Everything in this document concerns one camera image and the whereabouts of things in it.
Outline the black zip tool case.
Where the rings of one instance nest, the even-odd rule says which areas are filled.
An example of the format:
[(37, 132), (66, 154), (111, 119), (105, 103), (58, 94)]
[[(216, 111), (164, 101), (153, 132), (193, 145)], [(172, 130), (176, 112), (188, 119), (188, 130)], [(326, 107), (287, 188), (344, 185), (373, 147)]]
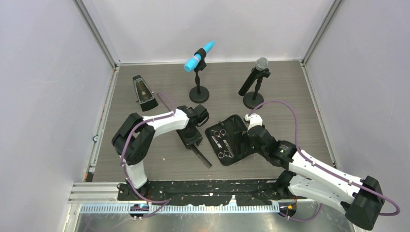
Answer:
[(221, 129), (225, 129), (226, 130), (226, 134), (224, 137), (222, 137), (221, 139), (218, 139), (219, 142), (224, 145), (223, 140), (226, 140), (228, 142), (228, 144), (230, 145), (233, 153), (234, 153), (234, 157), (233, 158), (223, 158), (223, 159), (219, 159), (220, 163), (223, 166), (230, 166), (240, 160), (243, 160), (244, 158), (256, 153), (253, 145), (251, 145), (251, 148), (236, 148), (234, 145), (234, 131), (235, 130), (247, 130), (247, 127), (244, 123), (244, 121), (241, 119), (241, 117), (239, 115), (232, 115), (230, 117), (228, 117), (227, 119), (225, 119), (224, 121), (220, 121), (217, 124), (207, 128), (205, 130), (205, 135), (208, 139), (208, 141), (210, 142), (216, 156), (217, 153), (219, 152), (219, 148), (218, 146), (215, 144), (212, 135), (213, 133), (211, 132), (211, 130), (216, 130), (219, 131)]

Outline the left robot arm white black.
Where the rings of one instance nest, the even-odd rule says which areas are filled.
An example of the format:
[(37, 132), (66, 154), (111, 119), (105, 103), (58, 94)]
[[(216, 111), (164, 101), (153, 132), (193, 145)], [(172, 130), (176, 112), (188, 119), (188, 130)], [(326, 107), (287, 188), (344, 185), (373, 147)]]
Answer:
[(194, 151), (209, 168), (211, 163), (199, 152), (203, 136), (198, 131), (209, 119), (207, 109), (201, 104), (195, 108), (179, 106), (161, 115), (142, 117), (130, 114), (112, 138), (112, 145), (120, 156), (120, 165), (125, 168), (130, 194), (143, 200), (148, 194), (147, 176), (143, 160), (148, 154), (153, 139), (176, 131), (185, 148)]

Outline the black comb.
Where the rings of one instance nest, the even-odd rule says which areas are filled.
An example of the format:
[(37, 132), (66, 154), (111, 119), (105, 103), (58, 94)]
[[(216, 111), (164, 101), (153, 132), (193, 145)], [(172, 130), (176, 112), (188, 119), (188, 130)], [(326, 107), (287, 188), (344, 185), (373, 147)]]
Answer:
[(194, 152), (197, 158), (204, 164), (206, 168), (211, 168), (212, 163), (200, 152), (200, 150), (195, 145), (189, 145), (189, 149)]

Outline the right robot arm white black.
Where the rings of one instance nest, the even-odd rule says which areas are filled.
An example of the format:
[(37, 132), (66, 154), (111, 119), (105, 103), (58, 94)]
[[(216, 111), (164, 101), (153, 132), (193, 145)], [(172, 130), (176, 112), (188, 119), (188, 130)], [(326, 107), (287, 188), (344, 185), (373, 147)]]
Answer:
[(347, 220), (364, 230), (372, 230), (385, 203), (379, 181), (362, 179), (331, 167), (295, 144), (276, 140), (264, 126), (234, 133), (234, 145), (264, 157), (284, 171), (278, 177), (276, 192), (310, 198), (343, 213)]

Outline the silver scissors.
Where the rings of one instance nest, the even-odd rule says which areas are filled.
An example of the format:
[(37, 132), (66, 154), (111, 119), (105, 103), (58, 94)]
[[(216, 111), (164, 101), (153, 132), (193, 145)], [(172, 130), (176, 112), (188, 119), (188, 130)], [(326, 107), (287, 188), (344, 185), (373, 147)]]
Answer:
[(223, 158), (233, 158), (234, 153), (226, 140), (223, 140), (224, 145), (220, 145), (220, 150), (217, 153), (219, 159)]
[(221, 139), (222, 137), (225, 136), (226, 134), (226, 130), (225, 129), (221, 129), (221, 130), (211, 130), (211, 132), (213, 133), (212, 138), (215, 142), (215, 144), (218, 146), (218, 148), (222, 149), (222, 144), (219, 142), (218, 139)]

